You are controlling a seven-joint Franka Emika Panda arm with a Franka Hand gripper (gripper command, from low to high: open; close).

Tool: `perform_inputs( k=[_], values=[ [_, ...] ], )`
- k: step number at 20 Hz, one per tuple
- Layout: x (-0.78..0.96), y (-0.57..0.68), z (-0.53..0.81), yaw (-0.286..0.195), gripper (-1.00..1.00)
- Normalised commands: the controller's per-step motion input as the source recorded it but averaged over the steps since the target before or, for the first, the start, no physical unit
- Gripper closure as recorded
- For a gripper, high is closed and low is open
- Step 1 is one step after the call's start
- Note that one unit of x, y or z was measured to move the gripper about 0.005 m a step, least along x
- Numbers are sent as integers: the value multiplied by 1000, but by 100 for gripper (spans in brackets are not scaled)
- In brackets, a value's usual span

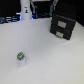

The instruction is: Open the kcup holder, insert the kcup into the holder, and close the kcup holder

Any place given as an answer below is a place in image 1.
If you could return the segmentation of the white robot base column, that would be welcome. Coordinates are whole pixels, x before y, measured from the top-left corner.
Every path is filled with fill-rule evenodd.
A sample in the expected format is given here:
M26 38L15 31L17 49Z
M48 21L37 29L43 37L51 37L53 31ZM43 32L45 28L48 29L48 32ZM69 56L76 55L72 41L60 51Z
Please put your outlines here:
M30 10L30 0L20 0L21 2L21 19L30 20L32 18Z

